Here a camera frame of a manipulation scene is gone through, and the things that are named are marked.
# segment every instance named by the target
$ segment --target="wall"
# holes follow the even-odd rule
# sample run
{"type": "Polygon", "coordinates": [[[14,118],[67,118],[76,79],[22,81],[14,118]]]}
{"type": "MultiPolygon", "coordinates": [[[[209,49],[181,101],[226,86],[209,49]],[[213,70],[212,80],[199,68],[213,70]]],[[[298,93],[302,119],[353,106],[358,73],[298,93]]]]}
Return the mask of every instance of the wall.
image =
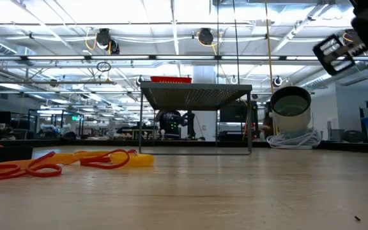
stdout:
{"type": "Polygon", "coordinates": [[[315,90],[315,95],[312,95],[312,121],[309,126],[314,124],[314,128],[323,132],[323,140],[329,138],[327,132],[328,121],[332,122],[332,128],[339,128],[336,86],[331,84],[327,89],[315,90]]]}
{"type": "Polygon", "coordinates": [[[0,98],[0,111],[11,111],[27,114],[29,109],[39,109],[41,100],[22,98],[17,95],[8,95],[8,99],[0,98]]]}
{"type": "Polygon", "coordinates": [[[340,128],[361,131],[359,108],[366,108],[368,80],[352,86],[338,86],[336,92],[340,128]]]}

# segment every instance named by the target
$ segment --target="wooden table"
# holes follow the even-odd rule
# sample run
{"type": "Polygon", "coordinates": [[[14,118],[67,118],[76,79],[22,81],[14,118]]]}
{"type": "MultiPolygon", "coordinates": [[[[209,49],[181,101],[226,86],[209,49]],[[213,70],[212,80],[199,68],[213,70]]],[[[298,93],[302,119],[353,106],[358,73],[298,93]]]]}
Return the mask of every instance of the wooden table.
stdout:
{"type": "Polygon", "coordinates": [[[368,229],[368,154],[255,148],[156,156],[150,168],[66,165],[57,178],[0,181],[0,229],[368,229]]]}

